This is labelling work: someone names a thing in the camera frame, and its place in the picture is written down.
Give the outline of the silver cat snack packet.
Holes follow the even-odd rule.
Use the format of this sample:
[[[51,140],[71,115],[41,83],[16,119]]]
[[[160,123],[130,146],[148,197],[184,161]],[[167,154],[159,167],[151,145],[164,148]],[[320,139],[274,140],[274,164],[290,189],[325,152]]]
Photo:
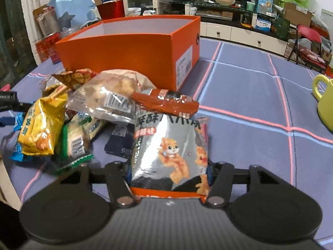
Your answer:
[[[186,119],[152,111],[137,115],[130,189],[142,198],[206,200],[208,118]]]

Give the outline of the clear bag of pastries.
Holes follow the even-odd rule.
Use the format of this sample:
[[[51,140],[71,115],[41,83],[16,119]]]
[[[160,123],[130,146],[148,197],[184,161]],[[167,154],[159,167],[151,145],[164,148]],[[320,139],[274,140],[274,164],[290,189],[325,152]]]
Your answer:
[[[136,103],[132,94],[155,87],[148,77],[136,71],[102,71],[76,89],[66,107],[113,123],[134,124]]]

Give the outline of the yellow snack packet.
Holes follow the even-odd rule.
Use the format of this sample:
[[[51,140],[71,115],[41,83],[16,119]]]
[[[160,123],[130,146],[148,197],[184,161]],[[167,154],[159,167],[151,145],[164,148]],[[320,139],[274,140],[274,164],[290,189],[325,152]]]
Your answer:
[[[54,154],[64,124],[66,93],[56,98],[39,98],[26,113],[18,142],[22,153],[29,156]]]

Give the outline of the red-brown snack packet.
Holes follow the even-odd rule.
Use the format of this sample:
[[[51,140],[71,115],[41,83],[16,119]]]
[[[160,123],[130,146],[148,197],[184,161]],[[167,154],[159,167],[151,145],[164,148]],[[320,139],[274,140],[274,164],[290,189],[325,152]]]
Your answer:
[[[132,99],[146,109],[185,119],[191,118],[199,109],[199,103],[190,96],[167,89],[134,92]]]

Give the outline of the blue snack packet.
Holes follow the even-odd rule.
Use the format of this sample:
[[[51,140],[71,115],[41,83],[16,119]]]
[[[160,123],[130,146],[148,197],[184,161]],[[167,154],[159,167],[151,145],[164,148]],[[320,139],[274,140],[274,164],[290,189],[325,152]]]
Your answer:
[[[16,116],[15,116],[15,124],[14,124],[14,137],[18,138],[19,133],[21,131],[23,122],[24,122],[24,118],[25,118],[25,113],[19,112]],[[33,160],[32,156],[29,155],[25,155],[22,152],[22,146],[19,143],[18,139],[16,140],[14,149],[10,155],[10,159],[16,162],[20,162],[20,163],[27,163],[27,162],[31,162]]]

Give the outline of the dark navy snack packet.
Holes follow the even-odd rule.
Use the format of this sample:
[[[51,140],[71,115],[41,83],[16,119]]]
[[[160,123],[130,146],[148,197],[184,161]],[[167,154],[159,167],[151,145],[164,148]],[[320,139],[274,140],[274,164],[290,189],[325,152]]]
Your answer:
[[[104,147],[107,154],[131,159],[134,143],[134,124],[112,124],[109,140]]]

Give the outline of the green white snack packet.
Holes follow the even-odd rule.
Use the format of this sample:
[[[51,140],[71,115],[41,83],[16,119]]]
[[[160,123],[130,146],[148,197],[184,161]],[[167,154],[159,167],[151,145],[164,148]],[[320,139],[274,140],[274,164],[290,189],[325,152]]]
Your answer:
[[[103,129],[107,121],[77,113],[63,126],[55,148],[55,164],[62,174],[93,159],[91,142]]]

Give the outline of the purple plaid tablecloth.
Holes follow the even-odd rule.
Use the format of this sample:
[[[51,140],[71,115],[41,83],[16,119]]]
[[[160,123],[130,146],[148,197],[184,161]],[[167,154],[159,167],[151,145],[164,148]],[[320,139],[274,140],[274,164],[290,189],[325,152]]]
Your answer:
[[[209,156],[252,163],[293,182],[323,210],[317,240],[332,248],[332,134],[317,115],[314,73],[238,45],[202,39],[183,92],[209,117]]]

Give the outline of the orange patterned snack packet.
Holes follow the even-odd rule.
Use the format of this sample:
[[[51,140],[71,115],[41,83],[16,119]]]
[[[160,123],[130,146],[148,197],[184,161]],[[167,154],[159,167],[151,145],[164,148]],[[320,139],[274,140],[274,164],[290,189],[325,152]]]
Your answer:
[[[62,84],[66,85],[71,90],[76,90],[92,78],[97,75],[96,72],[92,71],[91,69],[78,69],[76,71],[66,71],[60,74],[52,75]]]

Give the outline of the yellow-green mug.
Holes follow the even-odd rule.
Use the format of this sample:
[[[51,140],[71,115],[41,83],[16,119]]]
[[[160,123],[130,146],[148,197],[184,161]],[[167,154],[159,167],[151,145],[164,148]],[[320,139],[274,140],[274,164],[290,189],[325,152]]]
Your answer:
[[[321,94],[317,88],[319,82],[326,84],[326,89]],[[313,95],[316,98],[317,112],[324,126],[333,131],[333,84],[332,79],[325,75],[317,75],[312,82]]]

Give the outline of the orange cardboard box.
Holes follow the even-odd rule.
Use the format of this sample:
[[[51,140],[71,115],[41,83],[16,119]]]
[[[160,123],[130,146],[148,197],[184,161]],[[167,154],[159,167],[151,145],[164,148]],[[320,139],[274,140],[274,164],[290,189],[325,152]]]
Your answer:
[[[200,56],[200,17],[150,15],[100,21],[56,43],[65,69],[127,69],[178,91]]]

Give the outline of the white TV console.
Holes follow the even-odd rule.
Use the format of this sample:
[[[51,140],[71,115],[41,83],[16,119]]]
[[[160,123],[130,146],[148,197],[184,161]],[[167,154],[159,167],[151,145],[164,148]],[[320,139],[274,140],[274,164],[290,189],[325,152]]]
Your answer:
[[[287,42],[262,33],[229,25],[201,22],[200,35],[235,42],[283,56]]]

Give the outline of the red white carton box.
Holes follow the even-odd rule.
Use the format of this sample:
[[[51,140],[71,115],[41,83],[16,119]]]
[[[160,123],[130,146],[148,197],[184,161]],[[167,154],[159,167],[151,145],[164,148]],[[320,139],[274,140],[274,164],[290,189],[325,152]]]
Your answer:
[[[51,59],[53,64],[60,62],[60,57],[56,50],[56,43],[60,40],[60,33],[52,33],[36,42],[35,47],[41,62]]]

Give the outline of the red folding chair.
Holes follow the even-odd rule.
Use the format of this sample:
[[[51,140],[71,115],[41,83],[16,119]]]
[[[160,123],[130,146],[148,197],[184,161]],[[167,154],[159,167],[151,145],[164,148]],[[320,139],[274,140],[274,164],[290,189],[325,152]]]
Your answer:
[[[317,31],[306,25],[299,24],[296,27],[296,39],[287,60],[295,56],[295,63],[303,64],[319,73],[324,73],[327,68],[327,61],[322,55],[322,39]]]

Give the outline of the blue star fabric cover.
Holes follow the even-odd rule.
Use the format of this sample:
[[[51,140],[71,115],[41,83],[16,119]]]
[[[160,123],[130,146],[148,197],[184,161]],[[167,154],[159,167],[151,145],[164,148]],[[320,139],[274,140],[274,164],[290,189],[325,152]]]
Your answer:
[[[47,5],[54,7],[61,31],[102,19],[94,0],[50,0]]]

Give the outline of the brown cardboard box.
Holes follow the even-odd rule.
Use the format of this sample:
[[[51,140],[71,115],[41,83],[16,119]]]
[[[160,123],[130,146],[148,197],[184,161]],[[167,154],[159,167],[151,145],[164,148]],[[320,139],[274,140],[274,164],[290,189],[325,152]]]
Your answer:
[[[293,25],[310,26],[313,13],[308,9],[295,5],[294,3],[286,2],[282,15]]]

